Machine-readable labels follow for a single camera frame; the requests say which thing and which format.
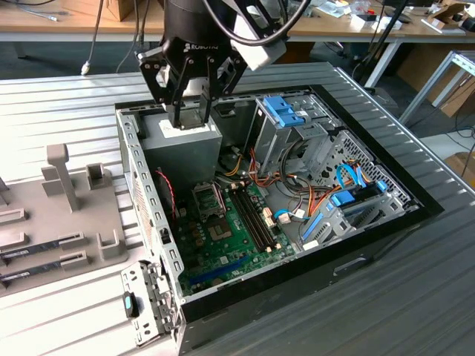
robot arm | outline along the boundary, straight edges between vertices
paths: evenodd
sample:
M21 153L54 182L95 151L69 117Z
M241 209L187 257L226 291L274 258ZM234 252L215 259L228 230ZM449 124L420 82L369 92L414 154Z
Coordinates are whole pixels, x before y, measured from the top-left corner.
M285 53L286 33L310 0L282 27L259 0L165 0L165 32L158 48L137 58L148 88L164 104L175 128L195 128L208 122L212 103L234 90L248 64L255 70ZM253 7L259 16L252 16ZM165 86L157 75L169 67ZM190 80L204 78L197 112L180 112Z

robotiq logo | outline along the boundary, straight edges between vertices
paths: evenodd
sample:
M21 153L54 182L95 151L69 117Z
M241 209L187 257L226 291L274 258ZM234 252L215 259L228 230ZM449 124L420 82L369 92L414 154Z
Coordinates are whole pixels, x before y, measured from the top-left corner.
M190 50L219 50L218 46L198 46L196 44L185 43L184 53L189 52Z

ram slot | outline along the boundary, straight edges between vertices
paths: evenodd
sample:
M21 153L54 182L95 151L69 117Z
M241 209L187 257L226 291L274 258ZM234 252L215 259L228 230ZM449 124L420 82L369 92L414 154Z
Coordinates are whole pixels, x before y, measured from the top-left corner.
M269 230L263 224L259 213L255 210L247 194L244 191L234 191L231 198L259 252L264 252L267 247L275 245Z

blue drive bay latch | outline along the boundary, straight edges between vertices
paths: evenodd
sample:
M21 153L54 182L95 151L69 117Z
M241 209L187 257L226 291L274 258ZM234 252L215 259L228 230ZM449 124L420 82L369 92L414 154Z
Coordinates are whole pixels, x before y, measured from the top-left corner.
M270 96L264 98L264 104L269 109L270 113L279 120L283 128L291 126L299 126L305 123L305 119L298 116L292 106L286 102L282 96Z

wooden desk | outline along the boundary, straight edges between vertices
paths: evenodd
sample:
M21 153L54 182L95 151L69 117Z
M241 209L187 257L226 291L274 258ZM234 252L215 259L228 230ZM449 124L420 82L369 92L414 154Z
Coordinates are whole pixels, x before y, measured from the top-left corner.
M381 5L373 2L373 9L381 12ZM145 2L140 5L143 13ZM43 11L61 10L60 1L41 6ZM289 32L290 40L297 42L369 42L373 29L358 30L350 24L349 16L336 19L316 11L319 17L304 18ZM403 24L401 30L392 31L388 45L366 86L374 86L390 60L405 42L412 43L474 43L475 33L466 36L440 35L421 23L423 14L411 14L411 24ZM59 16L58 22L31 15L13 5L0 2L0 41L5 42L89 42L94 31L96 16L70 11L69 16ZM134 14L123 22L101 20L98 41L130 41L135 28ZM156 1L151 2L145 27L145 40L158 41L163 34L163 10Z

